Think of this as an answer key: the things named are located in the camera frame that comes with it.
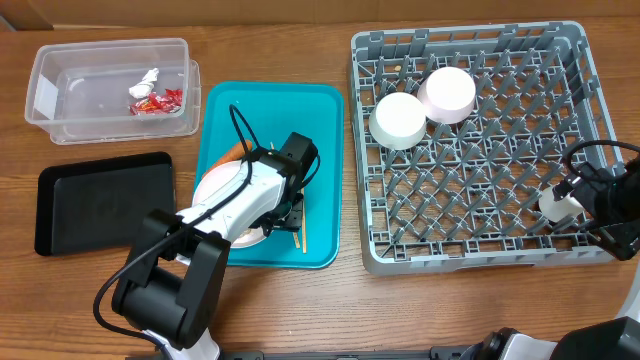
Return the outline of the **white bowl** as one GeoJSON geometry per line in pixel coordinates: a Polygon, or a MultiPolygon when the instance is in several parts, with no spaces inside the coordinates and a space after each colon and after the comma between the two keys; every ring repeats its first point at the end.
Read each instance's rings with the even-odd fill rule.
{"type": "Polygon", "coordinates": [[[409,149],[416,146],[426,133],[425,108],[411,94],[388,94],[371,113],[369,130],[381,146],[391,150],[409,149]]]}

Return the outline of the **red snack wrapper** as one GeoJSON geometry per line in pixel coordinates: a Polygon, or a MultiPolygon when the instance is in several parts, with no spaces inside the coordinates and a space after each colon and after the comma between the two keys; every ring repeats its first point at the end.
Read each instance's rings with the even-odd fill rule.
{"type": "Polygon", "coordinates": [[[148,97],[129,106],[133,115],[159,115],[177,112],[183,103],[182,89],[166,89],[164,95],[152,92],[148,97]]]}

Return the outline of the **white tissue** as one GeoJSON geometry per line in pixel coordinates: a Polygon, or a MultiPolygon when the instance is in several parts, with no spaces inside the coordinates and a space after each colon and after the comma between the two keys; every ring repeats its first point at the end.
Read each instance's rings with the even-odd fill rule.
{"type": "Polygon", "coordinates": [[[129,88],[129,94],[135,99],[143,99],[148,97],[155,87],[158,79],[159,69],[153,68],[149,70],[136,85],[129,88]]]}

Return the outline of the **pink bowl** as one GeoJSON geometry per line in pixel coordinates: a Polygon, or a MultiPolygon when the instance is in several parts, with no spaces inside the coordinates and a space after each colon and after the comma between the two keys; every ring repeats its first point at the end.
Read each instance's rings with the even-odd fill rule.
{"type": "Polygon", "coordinates": [[[467,119],[475,106],[476,85],[471,75],[457,67],[432,72],[420,85],[417,98],[426,117],[452,125],[467,119]]]}

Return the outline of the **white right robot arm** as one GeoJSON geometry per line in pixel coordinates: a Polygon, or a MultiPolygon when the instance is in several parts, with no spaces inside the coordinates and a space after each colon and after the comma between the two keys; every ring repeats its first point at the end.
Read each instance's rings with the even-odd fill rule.
{"type": "Polygon", "coordinates": [[[555,345],[552,359],[639,360],[639,160],[613,176],[583,168],[572,192],[592,217],[588,232],[620,264],[624,284],[614,288],[617,307],[611,318],[572,330],[555,345]]]}

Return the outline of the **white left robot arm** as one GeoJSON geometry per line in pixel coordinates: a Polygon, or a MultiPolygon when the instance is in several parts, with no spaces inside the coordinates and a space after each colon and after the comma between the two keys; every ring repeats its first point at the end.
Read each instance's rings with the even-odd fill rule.
{"type": "Polygon", "coordinates": [[[112,309],[160,359],[216,359],[209,322],[231,246],[302,226],[301,193],[319,168],[312,140],[293,132],[278,150],[256,147],[230,179],[202,184],[206,198],[177,214],[151,212],[108,285],[112,309]]]}

